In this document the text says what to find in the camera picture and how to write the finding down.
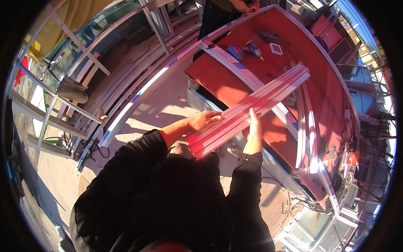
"yellow tarp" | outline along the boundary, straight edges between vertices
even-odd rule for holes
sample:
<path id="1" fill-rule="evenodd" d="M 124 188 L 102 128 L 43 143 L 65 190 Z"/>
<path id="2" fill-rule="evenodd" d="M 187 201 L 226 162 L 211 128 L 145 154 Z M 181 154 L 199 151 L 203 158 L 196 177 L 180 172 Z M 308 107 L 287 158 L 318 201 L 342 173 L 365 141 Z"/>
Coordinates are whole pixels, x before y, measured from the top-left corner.
<path id="1" fill-rule="evenodd" d="M 51 0 L 50 4 L 56 6 L 59 2 L 60 0 Z M 67 0 L 57 9 L 56 12 L 70 30 L 76 32 L 111 2 L 113 2 L 113 0 Z M 27 34 L 23 46 L 28 43 L 32 34 L 42 20 L 45 19 L 47 14 L 48 11 L 44 10 L 39 15 L 38 19 Z M 43 25 L 42 29 L 36 35 L 35 40 L 30 45 L 28 55 L 35 61 L 40 62 L 66 37 L 67 35 L 62 28 L 60 28 L 52 18 L 50 18 Z"/>

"red workbench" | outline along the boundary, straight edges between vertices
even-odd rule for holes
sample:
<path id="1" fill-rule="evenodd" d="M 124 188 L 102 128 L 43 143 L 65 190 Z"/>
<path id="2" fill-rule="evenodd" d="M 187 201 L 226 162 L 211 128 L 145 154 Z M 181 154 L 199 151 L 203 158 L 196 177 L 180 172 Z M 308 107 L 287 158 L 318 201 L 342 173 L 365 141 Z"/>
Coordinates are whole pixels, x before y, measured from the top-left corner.
<path id="1" fill-rule="evenodd" d="M 271 52 L 269 43 L 259 37 L 258 31 L 260 30 L 277 32 L 283 50 L 282 56 Z M 309 68 L 311 77 L 306 81 L 306 84 L 315 116 L 319 138 L 318 150 L 323 149 L 323 144 L 320 141 L 321 135 L 324 136 L 329 149 L 331 145 L 336 146 L 336 151 L 343 149 L 339 139 L 345 132 L 343 111 L 351 109 L 347 98 L 350 94 L 344 91 L 333 68 L 316 45 L 297 25 L 276 9 L 269 10 L 247 21 L 231 31 L 217 45 L 226 51 L 229 45 L 245 46 L 249 40 L 253 40 L 261 49 L 264 61 L 245 54 L 241 63 L 263 83 L 268 83 L 274 77 L 284 73 L 283 68 L 289 67 L 291 60 L 295 63 L 301 61 L 304 66 Z M 228 107 L 236 104 L 252 92 L 239 78 L 207 53 L 199 57 L 185 70 L 185 73 Z M 285 101 L 283 104 L 287 106 L 295 118 L 298 118 L 296 105 L 288 106 Z M 323 204 L 326 192 L 318 176 L 295 169 L 297 155 L 295 138 L 271 111 L 261 118 L 261 122 L 264 141 L 288 163 L 300 178 L 301 183 L 306 185 L 315 198 Z M 353 119 L 353 131 L 355 126 L 356 122 Z M 329 156 L 323 154 L 320 158 L 325 161 L 329 159 Z"/>

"black jacket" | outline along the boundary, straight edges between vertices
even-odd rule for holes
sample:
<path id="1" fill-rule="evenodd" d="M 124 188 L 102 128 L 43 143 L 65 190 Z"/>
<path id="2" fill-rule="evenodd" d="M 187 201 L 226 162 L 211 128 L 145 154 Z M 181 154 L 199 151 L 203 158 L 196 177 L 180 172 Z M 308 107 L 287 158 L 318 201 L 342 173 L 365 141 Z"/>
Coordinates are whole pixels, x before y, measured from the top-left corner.
<path id="1" fill-rule="evenodd" d="M 195 159 L 166 158 L 157 130 L 122 146 L 70 216 L 77 251 L 141 251 L 173 241 L 196 251 L 274 251 L 259 209 L 262 154 L 240 155 L 229 195 Z"/>

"sky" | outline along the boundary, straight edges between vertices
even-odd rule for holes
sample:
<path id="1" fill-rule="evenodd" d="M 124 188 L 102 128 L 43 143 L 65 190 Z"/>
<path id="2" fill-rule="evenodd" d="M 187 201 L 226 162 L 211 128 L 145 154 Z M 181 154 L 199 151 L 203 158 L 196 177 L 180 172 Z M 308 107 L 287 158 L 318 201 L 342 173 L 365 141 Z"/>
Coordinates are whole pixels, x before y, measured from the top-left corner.
<path id="1" fill-rule="evenodd" d="M 363 17 L 358 12 L 358 10 L 350 3 L 350 1 L 338 0 L 335 5 L 351 19 L 352 26 L 356 25 L 357 23 L 359 24 L 357 27 L 355 27 L 355 30 L 364 39 L 365 43 L 371 43 L 374 48 L 378 48 L 369 27 L 366 25 Z"/>

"black sleeve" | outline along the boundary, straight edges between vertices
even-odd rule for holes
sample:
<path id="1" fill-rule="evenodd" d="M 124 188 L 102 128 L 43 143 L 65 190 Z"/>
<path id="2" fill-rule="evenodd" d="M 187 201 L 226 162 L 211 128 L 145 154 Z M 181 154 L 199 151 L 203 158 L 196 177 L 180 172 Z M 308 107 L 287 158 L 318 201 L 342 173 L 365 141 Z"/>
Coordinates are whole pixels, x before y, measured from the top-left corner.
<path id="1" fill-rule="evenodd" d="M 234 244 L 238 251 L 274 252 L 274 242 L 260 212 L 261 152 L 241 154 L 232 174 L 229 206 L 235 214 Z"/>
<path id="2" fill-rule="evenodd" d="M 151 168 L 167 154 L 156 129 L 116 151 L 73 206 L 70 234 L 78 250 L 109 251 L 130 219 L 129 199 L 149 181 Z"/>

